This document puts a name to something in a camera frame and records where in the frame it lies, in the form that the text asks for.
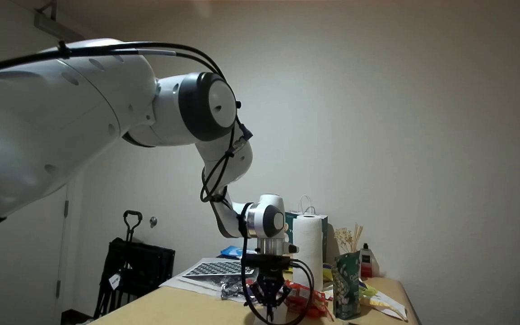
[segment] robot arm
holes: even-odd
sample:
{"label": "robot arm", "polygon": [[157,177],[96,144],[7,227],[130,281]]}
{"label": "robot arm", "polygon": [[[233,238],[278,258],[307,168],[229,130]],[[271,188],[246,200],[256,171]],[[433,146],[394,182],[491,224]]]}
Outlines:
{"label": "robot arm", "polygon": [[[206,54],[159,47],[92,39],[0,63],[0,220],[60,188],[119,137],[139,146],[195,144],[204,160],[200,198],[211,204],[219,231],[256,236],[258,256],[269,260],[244,263],[280,289],[289,267],[282,198],[233,204],[228,195],[253,159],[235,94]],[[211,72],[157,79],[143,56],[155,52],[197,59]]]}

